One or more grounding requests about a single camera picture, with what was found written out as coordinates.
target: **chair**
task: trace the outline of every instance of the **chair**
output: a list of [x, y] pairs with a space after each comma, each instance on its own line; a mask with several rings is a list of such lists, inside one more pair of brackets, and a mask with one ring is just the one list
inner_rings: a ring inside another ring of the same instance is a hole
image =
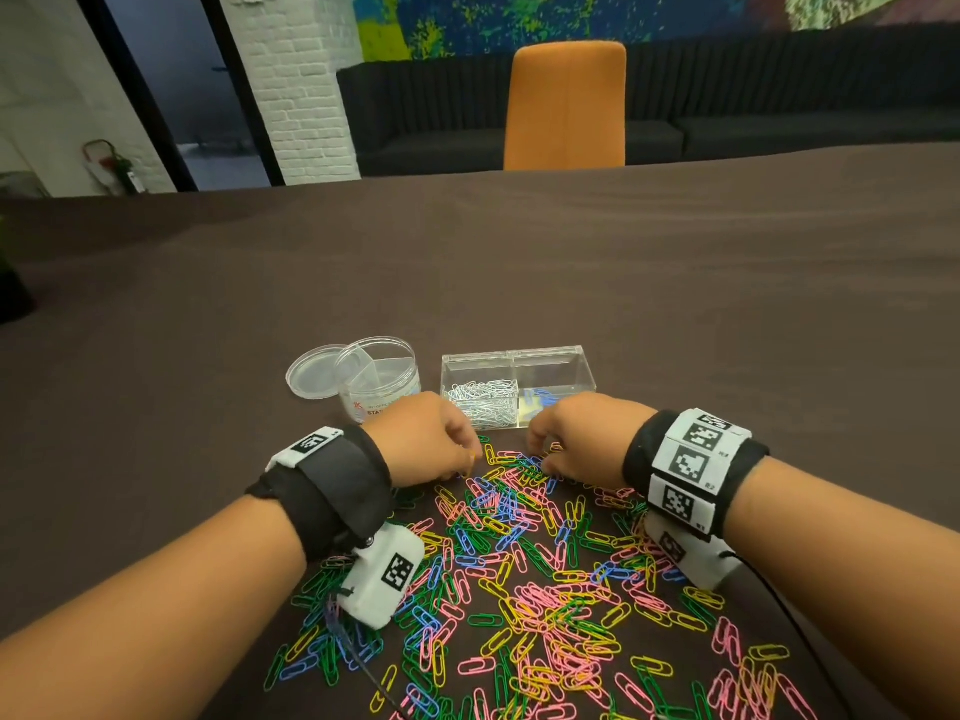
[[510, 77], [504, 170], [624, 166], [626, 87], [620, 43], [522, 47]]

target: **clear acrylic organizer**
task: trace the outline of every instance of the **clear acrylic organizer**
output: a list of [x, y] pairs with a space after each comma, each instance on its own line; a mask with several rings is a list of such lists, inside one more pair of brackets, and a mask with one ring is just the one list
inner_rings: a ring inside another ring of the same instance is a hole
[[560, 399], [597, 389], [579, 345], [446, 355], [439, 387], [482, 430], [525, 427]]

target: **black cable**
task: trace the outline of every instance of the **black cable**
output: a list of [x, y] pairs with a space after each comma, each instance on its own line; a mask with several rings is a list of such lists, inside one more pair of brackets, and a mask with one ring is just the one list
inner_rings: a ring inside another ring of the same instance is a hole
[[326, 610], [324, 614], [326, 615], [326, 626], [329, 627], [330, 631], [337, 636], [337, 639], [342, 642], [342, 645], [346, 647], [346, 651], [350, 653], [350, 656], [353, 657], [353, 661], [360, 666], [360, 669], [364, 671], [366, 677], [373, 683], [377, 691], [382, 697], [385, 697], [391, 705], [400, 713], [403, 717], [408, 718], [408, 720], [414, 720], [413, 715], [407, 712], [397, 700], [394, 699], [394, 696], [390, 694], [390, 691], [387, 690], [382, 684], [380, 684], [379, 679], [370, 671], [370, 667], [367, 666], [367, 663], [360, 658], [360, 654], [357, 652], [356, 647], [354, 647], [354, 642], [351, 641], [351, 638], [347, 636], [347, 631], [344, 629], [343, 625], [340, 623], [340, 620], [337, 618], [337, 615], [331, 610], [330, 601], [335, 601], [337, 594], [342, 593], [345, 596], [350, 596], [353, 591], [350, 589], [338, 588], [335, 591], [330, 591], [330, 594], [326, 599]]
[[854, 715], [854, 709], [851, 707], [850, 703], [847, 701], [847, 698], [844, 696], [843, 692], [840, 691], [840, 687], [837, 686], [837, 683], [834, 681], [834, 678], [831, 676], [830, 671], [828, 671], [827, 666], [824, 665], [824, 661], [820, 658], [820, 654], [817, 653], [817, 650], [813, 648], [813, 644], [810, 643], [810, 640], [807, 638], [807, 633], [801, 628], [800, 624], [793, 616], [793, 612], [787, 607], [784, 603], [784, 600], [781, 599], [780, 594], [777, 593], [777, 590], [770, 584], [769, 580], [763, 578], [763, 574], [754, 568], [754, 566], [743, 556], [738, 556], [734, 551], [724, 551], [720, 554], [720, 558], [734, 558], [737, 559], [741, 564], [743, 564], [747, 569], [752, 571], [753, 575], [759, 579], [763, 584], [763, 587], [770, 592], [770, 595], [774, 597], [776, 605], [779, 606], [783, 613], [786, 614], [786, 617], [790, 620], [790, 623], [793, 625], [793, 628], [797, 631], [799, 638], [803, 642], [803, 646], [806, 647], [806, 651], [810, 653], [810, 657], [813, 658], [813, 661], [816, 663], [817, 667], [820, 669], [820, 673], [823, 676], [823, 679], [826, 680], [826, 683], [829, 685], [830, 689], [833, 691], [833, 694], [837, 698], [837, 702], [840, 703], [843, 707], [846, 717], [849, 720], [855, 720], [856, 716]]

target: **cylindrical plastic jar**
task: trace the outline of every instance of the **cylindrical plastic jar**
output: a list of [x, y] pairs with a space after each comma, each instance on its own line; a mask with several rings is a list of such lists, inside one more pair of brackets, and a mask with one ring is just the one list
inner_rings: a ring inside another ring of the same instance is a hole
[[378, 336], [351, 343], [334, 370], [343, 408], [359, 424], [421, 389], [417, 356], [401, 338]]

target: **floor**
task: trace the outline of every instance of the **floor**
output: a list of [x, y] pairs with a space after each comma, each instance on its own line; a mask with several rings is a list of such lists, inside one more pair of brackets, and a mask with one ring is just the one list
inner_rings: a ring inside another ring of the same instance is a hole
[[267, 170], [255, 153], [233, 152], [198, 143], [178, 143], [176, 148], [200, 192], [270, 186]]

